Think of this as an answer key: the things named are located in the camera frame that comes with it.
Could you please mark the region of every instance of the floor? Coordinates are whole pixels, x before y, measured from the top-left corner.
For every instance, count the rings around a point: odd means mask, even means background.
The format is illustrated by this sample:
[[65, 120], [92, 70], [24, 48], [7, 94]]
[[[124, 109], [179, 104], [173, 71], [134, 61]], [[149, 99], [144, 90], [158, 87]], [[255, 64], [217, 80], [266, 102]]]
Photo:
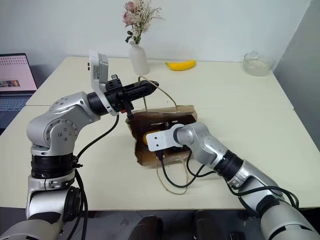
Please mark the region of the floor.
[[[156, 211], [101, 211], [95, 218], [90, 218], [87, 226], [86, 239], [93, 240], [125, 240], [128, 239], [136, 224], [147, 216], [155, 215], [162, 219], [164, 225], [163, 240], [192, 240], [193, 216], [195, 210], [156, 210]], [[229, 240], [230, 232], [244, 232], [246, 240], [263, 240], [260, 220], [248, 218], [243, 220], [244, 211], [211, 210], [213, 217], [222, 229], [225, 240]], [[0, 208], [0, 234], [13, 224], [25, 220], [25, 210], [19, 208]], [[59, 240], [65, 240], [74, 222], [67, 223]], [[73, 240], [81, 239], [78, 229]]]

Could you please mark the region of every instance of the vase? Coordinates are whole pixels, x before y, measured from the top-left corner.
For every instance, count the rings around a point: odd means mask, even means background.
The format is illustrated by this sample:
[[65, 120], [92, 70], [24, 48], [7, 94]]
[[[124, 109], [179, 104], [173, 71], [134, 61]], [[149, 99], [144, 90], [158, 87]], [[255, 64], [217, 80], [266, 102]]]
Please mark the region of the vase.
[[147, 57], [145, 50], [136, 44], [135, 41], [130, 42], [129, 57], [135, 74], [144, 75], [149, 72]]

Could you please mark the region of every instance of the bag handle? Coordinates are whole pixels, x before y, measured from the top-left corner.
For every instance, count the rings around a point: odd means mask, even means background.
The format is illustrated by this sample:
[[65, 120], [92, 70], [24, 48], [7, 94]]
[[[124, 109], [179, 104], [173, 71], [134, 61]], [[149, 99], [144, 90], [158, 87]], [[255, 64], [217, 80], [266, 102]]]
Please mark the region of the bag handle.
[[[152, 81], [150, 81], [150, 80], [149, 80], [148, 78], [146, 78], [145, 76], [139, 76], [139, 77], [138, 77], [138, 82], [141, 81], [141, 80], [140, 80], [141, 78], [143, 78], [144, 80], [147, 80], [150, 84], [152, 84], [152, 85], [155, 86], [157, 89], [159, 89], [161, 92], [163, 92], [165, 95], [167, 95], [168, 98], [170, 98], [171, 101], [174, 103], [176, 112], [178, 112], [178, 106], [177, 106], [175, 100], [174, 100], [168, 93], [166, 93], [164, 90], [162, 90], [159, 86], [155, 85]], [[143, 102], [144, 102], [145, 111], [148, 112], [148, 108], [147, 108], [147, 103], [146, 103], [146, 98], [145, 98], [145, 97], [143, 97]]]

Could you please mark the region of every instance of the yellow banana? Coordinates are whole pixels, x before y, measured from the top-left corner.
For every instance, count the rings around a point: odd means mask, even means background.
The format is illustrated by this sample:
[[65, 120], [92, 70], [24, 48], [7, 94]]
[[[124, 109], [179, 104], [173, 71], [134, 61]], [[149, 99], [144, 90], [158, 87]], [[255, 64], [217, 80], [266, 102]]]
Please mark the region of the yellow banana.
[[196, 60], [184, 62], [165, 62], [165, 64], [173, 71], [183, 71], [193, 68], [196, 65]]

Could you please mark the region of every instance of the brown paper bag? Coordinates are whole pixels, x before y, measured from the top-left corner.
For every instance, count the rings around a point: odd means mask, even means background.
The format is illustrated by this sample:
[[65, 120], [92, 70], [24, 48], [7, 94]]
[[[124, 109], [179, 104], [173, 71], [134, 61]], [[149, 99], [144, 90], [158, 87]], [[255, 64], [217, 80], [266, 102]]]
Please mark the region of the brown paper bag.
[[[170, 129], [175, 124], [191, 124], [197, 121], [197, 113], [193, 105], [178, 105], [176, 107], [154, 108], [133, 111], [134, 119], [127, 119], [132, 136], [135, 138], [134, 154], [137, 162], [142, 166], [154, 166], [157, 158], [154, 152], [150, 152], [143, 142], [143, 136], [149, 131], [163, 131]], [[166, 164], [184, 159], [189, 155], [186, 147], [170, 147], [164, 150]]]

